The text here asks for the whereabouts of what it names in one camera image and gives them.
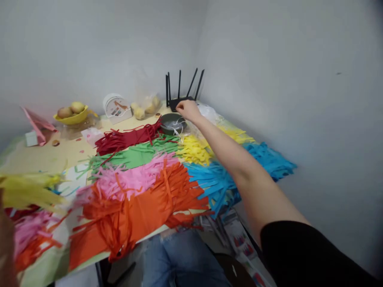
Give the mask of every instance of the green crepe paper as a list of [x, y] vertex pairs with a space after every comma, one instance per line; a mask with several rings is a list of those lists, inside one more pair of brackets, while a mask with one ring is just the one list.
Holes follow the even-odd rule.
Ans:
[[[120, 165], [121, 169], [132, 169], [135, 167], [139, 167], [141, 165], [151, 162], [154, 155], [158, 152], [171, 153], [177, 151], [178, 143], [168, 142], [169, 140], [178, 142], [179, 137], [160, 134], [159, 138], [152, 140], [153, 145], [151, 145], [150, 142], [146, 142], [131, 146], [124, 151], [119, 151], [118, 153], [116, 153], [109, 161], [107, 161], [107, 163], [116, 166]], [[84, 173], [91, 170], [94, 174], [99, 171], [100, 165], [111, 155], [112, 154], [106, 154], [103, 156], [95, 155], [94, 157], [89, 157], [89, 159], [81, 160], [79, 162], [89, 160], [88, 169], [85, 170]], [[96, 179], [97, 178], [94, 176], [90, 176], [88, 178], [88, 180], [92, 181]]]

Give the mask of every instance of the lap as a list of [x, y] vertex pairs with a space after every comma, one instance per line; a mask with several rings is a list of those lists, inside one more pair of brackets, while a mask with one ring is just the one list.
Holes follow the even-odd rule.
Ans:
[[145, 259], [151, 262], [145, 263], [144, 282], [152, 285], [144, 287], [169, 286], [171, 276], [175, 276], [180, 287], [230, 286], [223, 269], [195, 230], [176, 232], [165, 238], [157, 235], [151, 241], [145, 252], [148, 253]]

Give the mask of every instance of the black bowl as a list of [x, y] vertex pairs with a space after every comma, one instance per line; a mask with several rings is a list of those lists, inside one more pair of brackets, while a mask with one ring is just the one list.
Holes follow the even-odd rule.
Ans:
[[181, 126], [179, 126], [178, 128], [176, 128], [176, 131], [180, 134], [182, 132], [182, 130], [185, 130], [186, 128], [186, 122], [185, 122], [185, 119], [179, 115], [179, 114], [176, 114], [176, 113], [170, 113], [170, 114], [165, 114], [161, 117], [161, 130], [164, 134], [167, 134], [167, 135], [170, 135], [170, 136], [174, 136], [174, 129], [173, 128], [169, 128], [169, 125], [171, 125], [172, 123], [180, 123]]

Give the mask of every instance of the white container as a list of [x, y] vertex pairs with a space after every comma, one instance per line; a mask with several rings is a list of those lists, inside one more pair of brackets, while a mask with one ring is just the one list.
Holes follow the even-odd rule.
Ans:
[[117, 124], [132, 117], [130, 106], [121, 95], [109, 94], [103, 101], [104, 111], [111, 123]]

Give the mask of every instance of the table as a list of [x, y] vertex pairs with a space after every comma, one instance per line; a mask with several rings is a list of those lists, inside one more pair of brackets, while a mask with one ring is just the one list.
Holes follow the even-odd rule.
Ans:
[[[171, 110], [163, 103], [159, 113], [163, 115], [171, 113]], [[157, 118], [154, 116], [142, 121], [132, 117], [112, 125], [105, 117], [101, 117], [101, 131], [109, 131], [111, 128], [114, 130], [129, 130], [145, 124], [154, 124], [156, 121]], [[61, 173], [66, 164], [68, 167], [73, 167], [79, 164], [79, 160], [86, 159], [88, 156], [94, 156], [96, 154], [96, 150], [91, 147], [84, 138], [81, 138], [81, 141], [76, 141], [61, 139], [60, 137], [60, 132], [52, 134], [49, 141], [42, 147], [26, 147], [24, 138], [20, 138], [18, 143], [11, 144], [11, 146], [6, 149], [5, 154], [2, 154], [3, 163], [0, 167], [0, 173], [30, 173], [38, 171]], [[59, 140], [60, 145], [53, 147], [53, 140]], [[142, 238], [139, 242], [166, 229], [168, 229], [168, 227], [163, 225], [145, 238]], [[21, 287], [46, 286], [66, 275], [64, 271], [65, 266], [69, 265], [69, 248], [56, 252], [55, 254], [51, 254], [51, 250], [52, 248], [45, 252], [33, 265], [25, 270], [21, 281]], [[51, 267], [51, 270], [48, 271], [43, 270], [42, 267], [38, 267], [38, 263], [41, 262], [45, 256], [56, 256], [57, 266]], [[81, 270], [108, 256], [109, 252], [100, 253], [78, 266], [72, 272]]]

